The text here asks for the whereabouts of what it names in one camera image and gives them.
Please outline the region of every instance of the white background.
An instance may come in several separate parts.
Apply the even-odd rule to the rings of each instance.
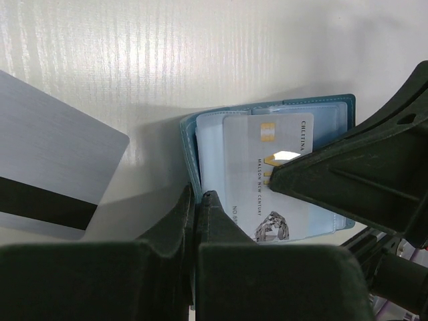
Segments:
[[[187,182],[181,117],[353,93],[360,122],[428,59],[427,14],[426,0],[0,0],[0,69],[129,135],[84,240],[134,239]],[[0,229],[22,241],[58,240]]]

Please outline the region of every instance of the credit card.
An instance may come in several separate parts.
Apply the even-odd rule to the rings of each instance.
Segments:
[[[312,152],[311,113],[228,116],[225,212],[257,242],[303,239],[309,204],[268,187],[273,167]]]

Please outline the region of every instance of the black magnetic stripe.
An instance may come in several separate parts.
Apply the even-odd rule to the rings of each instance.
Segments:
[[[0,212],[85,230],[97,205],[0,177]]]

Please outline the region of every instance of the light blue card holder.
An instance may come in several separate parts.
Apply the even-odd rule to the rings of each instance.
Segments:
[[[197,117],[202,114],[235,114],[237,112],[251,115],[310,112],[314,115],[313,149],[316,150],[332,142],[355,125],[355,96],[345,94],[223,107],[192,114],[182,119],[180,128],[183,150],[196,203],[200,203],[203,196],[196,138]],[[311,209],[313,213],[310,216],[309,229],[314,235],[325,234],[325,227],[320,224],[320,220],[325,220],[325,216],[331,212],[316,206],[311,207]],[[354,226],[355,222],[345,217],[334,215],[333,224],[338,229],[349,229]]]

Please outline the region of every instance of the card chip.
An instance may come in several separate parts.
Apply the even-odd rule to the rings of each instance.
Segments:
[[[262,142],[273,142],[275,140],[274,122],[264,122],[260,124],[260,140]]]

